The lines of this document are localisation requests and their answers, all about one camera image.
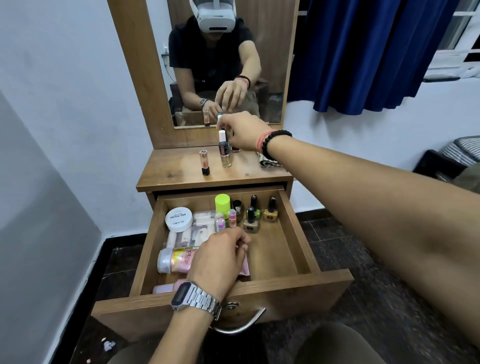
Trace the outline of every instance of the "mirror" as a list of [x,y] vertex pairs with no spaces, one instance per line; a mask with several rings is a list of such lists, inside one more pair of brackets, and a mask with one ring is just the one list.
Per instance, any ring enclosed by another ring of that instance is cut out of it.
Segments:
[[175,129],[244,110],[280,124],[296,0],[161,2],[147,5]]

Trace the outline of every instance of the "wooden drawer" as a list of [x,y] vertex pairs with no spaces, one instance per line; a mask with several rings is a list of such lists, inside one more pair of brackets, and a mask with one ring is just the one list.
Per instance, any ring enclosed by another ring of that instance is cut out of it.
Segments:
[[349,286],[352,275],[348,269],[320,271],[285,190],[274,186],[159,197],[130,296],[96,302],[92,316],[129,341],[165,331],[173,312],[170,302],[174,293],[153,295],[153,287],[185,277],[157,272],[158,253],[168,232],[165,215],[179,206],[192,211],[214,210],[214,199],[219,193],[241,200],[244,207],[250,204],[250,196],[256,194],[261,210],[266,208],[268,198],[275,196],[278,221],[261,220],[259,232],[251,235],[247,253],[251,275],[245,281],[237,281],[223,305],[239,305],[235,309],[224,308],[215,326],[241,327],[264,308],[257,322],[327,312]]

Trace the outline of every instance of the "vr headset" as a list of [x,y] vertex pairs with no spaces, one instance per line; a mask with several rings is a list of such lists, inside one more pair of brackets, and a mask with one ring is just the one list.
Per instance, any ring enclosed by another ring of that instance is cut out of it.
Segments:
[[190,6],[204,33],[230,33],[235,28],[235,0],[190,0]]

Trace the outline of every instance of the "wooden tabletop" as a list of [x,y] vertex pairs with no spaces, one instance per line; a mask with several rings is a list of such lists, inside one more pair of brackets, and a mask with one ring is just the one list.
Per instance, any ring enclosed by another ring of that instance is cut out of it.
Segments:
[[[208,151],[210,175],[202,175],[199,152]],[[255,152],[231,153],[232,166],[223,168],[217,146],[154,149],[137,183],[138,192],[289,182],[284,168],[262,168]]]

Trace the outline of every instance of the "silver digital watch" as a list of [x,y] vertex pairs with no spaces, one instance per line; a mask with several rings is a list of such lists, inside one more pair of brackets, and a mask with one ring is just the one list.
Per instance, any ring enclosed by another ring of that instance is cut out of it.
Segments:
[[215,321],[218,320],[222,307],[210,294],[197,287],[192,282],[180,285],[172,300],[174,310],[182,310],[185,307],[196,307],[211,313]]

